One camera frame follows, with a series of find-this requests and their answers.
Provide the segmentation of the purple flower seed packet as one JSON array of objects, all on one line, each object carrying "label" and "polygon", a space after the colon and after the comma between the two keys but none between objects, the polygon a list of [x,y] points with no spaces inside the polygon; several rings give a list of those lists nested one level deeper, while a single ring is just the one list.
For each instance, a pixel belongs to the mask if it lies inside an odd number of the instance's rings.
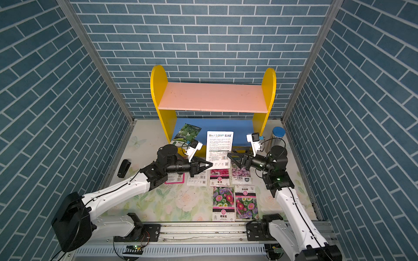
[{"label": "purple flower seed packet", "polygon": [[233,164],[231,166],[231,174],[234,185],[252,184],[250,171],[244,167],[239,168],[237,165]]}]

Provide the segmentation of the white text seed packet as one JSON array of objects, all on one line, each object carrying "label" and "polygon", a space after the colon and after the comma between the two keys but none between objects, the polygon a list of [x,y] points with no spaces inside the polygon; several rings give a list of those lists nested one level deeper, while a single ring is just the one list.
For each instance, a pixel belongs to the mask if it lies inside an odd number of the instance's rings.
[{"label": "white text seed packet", "polygon": [[189,176],[187,178],[188,186],[205,187],[207,186],[207,184],[208,184],[208,175],[206,171],[200,174],[194,175],[193,177]]}]

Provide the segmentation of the magenta hollyhock seed packet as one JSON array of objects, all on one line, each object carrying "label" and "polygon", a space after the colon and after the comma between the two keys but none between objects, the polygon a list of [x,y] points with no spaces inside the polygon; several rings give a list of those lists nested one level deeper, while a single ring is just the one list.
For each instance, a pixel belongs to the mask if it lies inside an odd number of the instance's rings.
[{"label": "magenta hollyhock seed packet", "polygon": [[229,185],[230,185],[229,169],[210,170],[210,186],[211,187],[228,187]]}]

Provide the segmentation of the pink bordered seed packet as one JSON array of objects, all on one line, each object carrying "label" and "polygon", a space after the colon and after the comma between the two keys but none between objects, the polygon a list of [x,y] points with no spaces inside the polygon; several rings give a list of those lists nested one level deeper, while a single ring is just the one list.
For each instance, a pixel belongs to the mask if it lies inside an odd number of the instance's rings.
[{"label": "pink bordered seed packet", "polygon": [[185,174],[168,174],[165,184],[184,184]]}]

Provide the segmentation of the white text packet shelf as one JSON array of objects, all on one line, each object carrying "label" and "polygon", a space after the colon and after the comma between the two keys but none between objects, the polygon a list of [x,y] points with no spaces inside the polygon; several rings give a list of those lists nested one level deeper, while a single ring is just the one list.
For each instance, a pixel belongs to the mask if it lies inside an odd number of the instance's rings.
[{"label": "white text packet shelf", "polygon": [[208,131],[206,142],[206,160],[212,163],[210,170],[228,169],[231,159],[228,153],[233,147],[233,132]]}]

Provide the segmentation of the green gourd seed packet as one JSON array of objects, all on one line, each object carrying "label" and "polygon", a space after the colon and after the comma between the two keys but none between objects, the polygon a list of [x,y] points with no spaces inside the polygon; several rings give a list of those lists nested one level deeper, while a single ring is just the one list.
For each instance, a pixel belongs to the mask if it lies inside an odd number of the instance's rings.
[{"label": "green gourd seed packet", "polygon": [[184,124],[172,138],[171,144],[185,148],[200,133],[201,128],[195,125]]}]

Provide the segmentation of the red zinnia seed packet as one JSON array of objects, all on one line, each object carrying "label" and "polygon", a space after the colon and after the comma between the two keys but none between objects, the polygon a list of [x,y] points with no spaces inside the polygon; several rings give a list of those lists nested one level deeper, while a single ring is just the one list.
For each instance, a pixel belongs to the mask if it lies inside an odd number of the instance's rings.
[{"label": "red zinnia seed packet", "polygon": [[237,220],[257,220],[259,218],[255,186],[235,186],[235,207]]}]

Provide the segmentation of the mixed flower seed packet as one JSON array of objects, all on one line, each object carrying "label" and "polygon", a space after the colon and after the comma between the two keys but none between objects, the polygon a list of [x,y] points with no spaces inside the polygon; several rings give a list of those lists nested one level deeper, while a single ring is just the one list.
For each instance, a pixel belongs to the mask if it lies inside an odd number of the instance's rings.
[{"label": "mixed flower seed packet", "polygon": [[235,198],[233,187],[214,187],[212,197],[212,221],[235,221]]}]

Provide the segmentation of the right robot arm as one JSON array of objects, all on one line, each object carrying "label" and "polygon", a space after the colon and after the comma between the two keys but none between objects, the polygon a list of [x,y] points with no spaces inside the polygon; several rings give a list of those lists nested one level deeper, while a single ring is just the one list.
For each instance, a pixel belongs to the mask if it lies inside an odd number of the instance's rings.
[{"label": "right robot arm", "polygon": [[261,220],[263,234],[274,239],[292,261],[341,261],[338,246],[328,243],[309,218],[299,200],[295,185],[286,165],[287,149],[273,146],[266,156],[251,153],[228,153],[238,167],[262,172],[266,189],[281,206],[287,220],[279,214],[270,214]]}]

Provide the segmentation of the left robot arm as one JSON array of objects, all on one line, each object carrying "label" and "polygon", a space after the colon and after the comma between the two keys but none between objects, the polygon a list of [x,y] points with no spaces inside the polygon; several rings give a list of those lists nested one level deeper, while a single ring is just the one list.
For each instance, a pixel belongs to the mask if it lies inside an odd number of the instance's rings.
[{"label": "left robot arm", "polygon": [[145,238],[144,225],[135,213],[121,217],[101,215],[116,205],[149,192],[168,180],[170,174],[191,176],[212,167],[200,157],[185,159],[178,148],[167,144],[157,151],[157,159],[129,177],[102,190],[79,195],[67,195],[57,210],[51,225],[64,253],[74,251],[91,239],[114,237],[120,242]]}]

